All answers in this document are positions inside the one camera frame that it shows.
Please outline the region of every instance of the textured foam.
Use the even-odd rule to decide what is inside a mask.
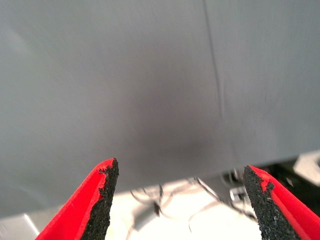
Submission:
[[[274,185],[269,182],[263,191],[263,181],[249,166],[244,169],[244,185],[258,218],[263,240],[299,240],[300,237],[271,198]]]

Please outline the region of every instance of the gray panel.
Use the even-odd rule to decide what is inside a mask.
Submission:
[[[320,2],[206,6],[222,131],[233,159],[264,162],[319,149]]]
[[[317,1],[0,3],[0,216],[319,148]]]
[[[2,1],[0,53],[0,216],[65,202],[107,158],[122,191],[195,174],[210,149],[202,1]]]

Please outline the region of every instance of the white surface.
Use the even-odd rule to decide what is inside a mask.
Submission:
[[[183,183],[185,182],[180,181],[166,185],[164,192],[170,192],[169,189]],[[189,217],[212,201],[214,199],[201,188],[192,194],[181,193],[176,195],[171,203],[162,209],[166,215],[170,215],[176,220],[164,216],[155,217],[139,232],[133,231],[129,239],[261,239],[257,223],[220,203],[192,218],[190,222],[191,233],[188,227]],[[125,240],[128,229],[133,224],[133,212],[141,207],[142,205],[128,192],[115,195],[110,212],[111,224],[105,239]]]
[[[308,180],[310,183],[320,187],[320,151],[301,154],[293,166],[296,174]]]
[[[167,183],[164,186],[162,203],[166,202],[173,189],[185,186],[186,183],[185,180]],[[192,218],[191,233],[188,226],[190,216],[215,200],[201,187],[197,185],[190,187],[175,195],[172,201],[162,208],[167,216],[172,216],[174,219],[168,219],[163,215],[155,216],[139,232],[133,231],[129,240],[211,240],[213,237],[214,239],[261,239],[257,223],[220,203]],[[157,191],[158,187],[147,188],[147,191],[150,190]],[[140,198],[148,199],[144,197],[142,191],[134,193]],[[115,194],[110,212],[111,224],[105,239],[125,240],[133,224],[134,214],[144,207],[130,192]],[[251,207],[246,206],[246,208],[246,211],[252,211]],[[58,210],[59,207],[55,207],[1,219],[0,240],[33,240]]]

